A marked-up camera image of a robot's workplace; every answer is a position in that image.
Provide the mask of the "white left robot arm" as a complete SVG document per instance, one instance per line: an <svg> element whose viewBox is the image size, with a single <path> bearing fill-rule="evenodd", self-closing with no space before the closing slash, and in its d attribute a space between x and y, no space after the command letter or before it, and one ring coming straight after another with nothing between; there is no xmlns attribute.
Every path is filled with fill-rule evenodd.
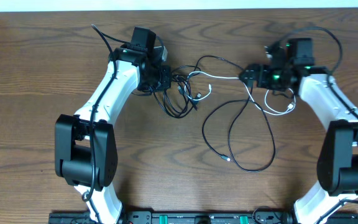
<svg viewBox="0 0 358 224"><path fill-rule="evenodd" d="M134 90L145 95L170 88L167 49L153 31L135 27L132 39L109 48L104 78L73 115L55 123L55 172L81 194L96 223L119 223L122 202L112 180L118 164L114 126Z"/></svg>

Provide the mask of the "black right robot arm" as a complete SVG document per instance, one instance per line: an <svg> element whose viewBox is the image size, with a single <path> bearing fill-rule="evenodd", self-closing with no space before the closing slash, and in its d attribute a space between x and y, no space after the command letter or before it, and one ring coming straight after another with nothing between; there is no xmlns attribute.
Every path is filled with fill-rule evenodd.
<svg viewBox="0 0 358 224"><path fill-rule="evenodd" d="M358 204L358 108L336 85L333 73L314 64L311 38L277 41L266 48L270 64L250 64L239 79L249 87L292 90L326 130L316 165L318 180L283 223L327 223L347 203Z"/></svg>

